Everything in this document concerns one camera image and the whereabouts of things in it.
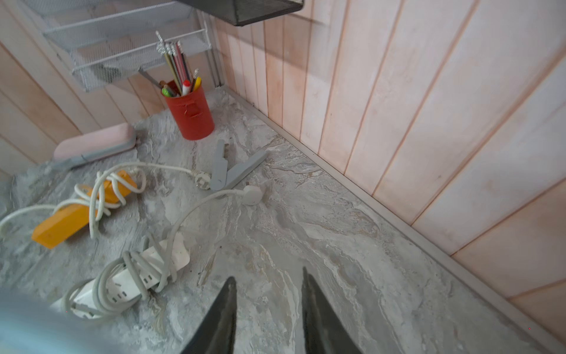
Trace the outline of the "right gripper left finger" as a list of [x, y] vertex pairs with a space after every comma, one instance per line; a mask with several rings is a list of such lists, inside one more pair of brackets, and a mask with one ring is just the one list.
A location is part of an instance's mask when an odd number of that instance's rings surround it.
[[236, 330], [237, 282], [229, 277], [181, 353], [233, 353]]

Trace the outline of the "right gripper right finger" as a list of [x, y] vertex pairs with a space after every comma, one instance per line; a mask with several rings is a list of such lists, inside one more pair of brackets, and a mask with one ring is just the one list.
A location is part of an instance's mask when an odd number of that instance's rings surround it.
[[314, 276], [302, 269], [302, 319], [306, 353], [361, 353]]

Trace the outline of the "white power strip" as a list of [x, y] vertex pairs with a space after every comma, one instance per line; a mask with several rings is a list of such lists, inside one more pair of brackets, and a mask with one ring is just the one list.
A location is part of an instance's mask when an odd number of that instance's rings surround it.
[[189, 262], [184, 236], [178, 233], [142, 253], [126, 253], [93, 280], [72, 287], [51, 309], [81, 322], [101, 322], [148, 298], [151, 290], [164, 289]]

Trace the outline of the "yellow power strip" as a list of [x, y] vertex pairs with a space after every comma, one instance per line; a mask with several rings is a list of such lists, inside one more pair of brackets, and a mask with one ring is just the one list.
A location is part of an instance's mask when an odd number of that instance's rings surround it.
[[[102, 214], [109, 216], [114, 209], [126, 205], [126, 197], [141, 193], [143, 184], [137, 184], [126, 171], [106, 177], [97, 193], [96, 205], [102, 205]], [[89, 223], [90, 197], [94, 190], [85, 184], [75, 186], [75, 194], [55, 207], [52, 216], [40, 223], [32, 232], [32, 240], [47, 249], [54, 249], [67, 241]]]

